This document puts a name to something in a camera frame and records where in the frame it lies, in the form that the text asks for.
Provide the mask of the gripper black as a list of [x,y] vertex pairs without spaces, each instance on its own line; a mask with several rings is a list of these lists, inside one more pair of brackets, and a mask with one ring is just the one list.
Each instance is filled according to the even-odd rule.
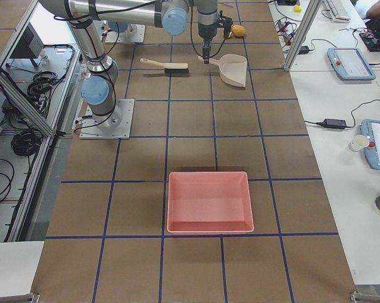
[[210,60],[211,41],[217,34],[217,24],[204,25],[198,23],[198,33],[203,39],[202,59],[204,64],[208,64]]

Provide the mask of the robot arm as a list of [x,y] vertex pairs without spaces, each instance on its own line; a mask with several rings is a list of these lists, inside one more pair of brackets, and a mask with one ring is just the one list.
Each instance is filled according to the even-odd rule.
[[186,28],[189,8],[194,6],[193,1],[41,1],[40,4],[55,19],[69,24],[85,58],[90,75],[81,92],[97,128],[118,125],[121,114],[116,109],[118,67],[105,50],[93,22],[151,25],[179,35]]
[[220,26],[217,1],[118,1],[117,5],[113,12],[104,15],[107,21],[153,25],[171,36],[185,31],[196,8],[198,35],[203,40],[199,56],[205,64],[211,61],[211,43]]

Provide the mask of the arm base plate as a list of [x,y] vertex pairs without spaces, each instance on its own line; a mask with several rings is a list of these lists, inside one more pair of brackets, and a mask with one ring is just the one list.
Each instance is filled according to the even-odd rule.
[[89,106],[86,115],[91,116],[83,121],[79,137],[83,140],[128,140],[131,134],[131,125],[134,113],[134,99],[119,99],[113,114],[101,124],[103,118],[93,115]]
[[105,42],[107,44],[135,44],[142,43],[145,37],[145,26],[132,23],[108,22]]

